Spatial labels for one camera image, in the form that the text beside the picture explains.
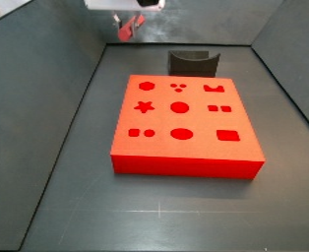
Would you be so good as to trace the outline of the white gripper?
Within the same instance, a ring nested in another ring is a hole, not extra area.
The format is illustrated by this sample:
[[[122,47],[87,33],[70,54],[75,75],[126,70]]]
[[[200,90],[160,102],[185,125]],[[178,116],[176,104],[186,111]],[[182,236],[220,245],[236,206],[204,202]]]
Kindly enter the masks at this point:
[[[117,29],[120,29],[120,18],[116,11],[136,11],[130,25],[132,35],[136,35],[140,27],[137,21],[141,14],[138,11],[158,12],[165,6],[165,0],[83,0],[83,3],[90,10],[113,10],[112,17]]]

